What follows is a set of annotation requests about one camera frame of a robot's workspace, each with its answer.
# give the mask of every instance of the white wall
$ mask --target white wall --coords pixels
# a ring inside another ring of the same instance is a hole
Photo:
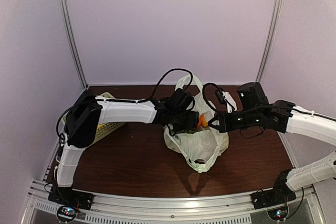
[[[68,0],[89,84],[154,84],[173,67],[254,80],[274,0]],[[176,83],[176,76],[164,83]]]
[[[262,80],[269,100],[289,100],[336,117],[336,0],[283,0],[271,56]],[[287,134],[300,166],[336,150]],[[336,181],[316,185],[327,223],[336,220]]]
[[[0,223],[18,222],[81,92],[59,0],[0,0]]]

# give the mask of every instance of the dark wood tabletop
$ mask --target dark wood tabletop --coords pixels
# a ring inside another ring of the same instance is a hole
[[[95,94],[116,98],[148,97],[154,86],[90,87]],[[223,86],[238,101],[236,86]],[[156,98],[170,96],[173,86],[160,86]],[[196,87],[189,91],[197,94]],[[209,100],[219,104],[214,90]],[[245,135],[259,131],[249,129]],[[214,166],[199,174],[184,157],[168,149],[160,125],[127,123],[83,153],[74,177],[74,189],[137,197],[218,196],[270,188],[282,170],[291,168],[286,150],[275,131],[244,139],[229,133],[229,148]]]

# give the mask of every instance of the basket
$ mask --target basket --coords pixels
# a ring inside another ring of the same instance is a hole
[[[114,96],[111,95],[109,92],[105,92],[101,94],[100,96],[106,97],[106,98],[114,98]],[[64,115],[62,118],[62,123],[65,124],[65,122],[66,122],[66,115]],[[125,123],[120,123],[120,122],[99,124],[97,126],[96,135],[94,137],[95,140],[92,144],[95,144],[96,142],[103,139],[104,137],[106,137],[107,135],[109,135],[110,133],[118,129],[119,127],[123,126],[124,124]]]

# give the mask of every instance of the orange object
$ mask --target orange object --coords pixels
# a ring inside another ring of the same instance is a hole
[[[201,126],[208,127],[208,122],[205,120],[204,114],[200,115],[197,128],[199,129]]]

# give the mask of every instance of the white plastic bag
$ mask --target white plastic bag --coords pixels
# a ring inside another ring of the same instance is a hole
[[[190,76],[182,77],[176,84],[175,90],[183,88],[183,85],[189,81]],[[214,117],[215,112],[209,108],[202,96],[203,85],[200,80],[194,76],[193,83],[200,90],[195,96],[195,107],[193,111],[199,114],[205,114],[205,120],[208,122]],[[164,141],[167,147],[173,151],[181,153],[188,165],[199,173],[207,172],[229,146],[229,137],[227,133],[220,133],[213,128],[206,128],[203,131],[194,134],[179,133],[170,136],[168,127],[164,129]]]

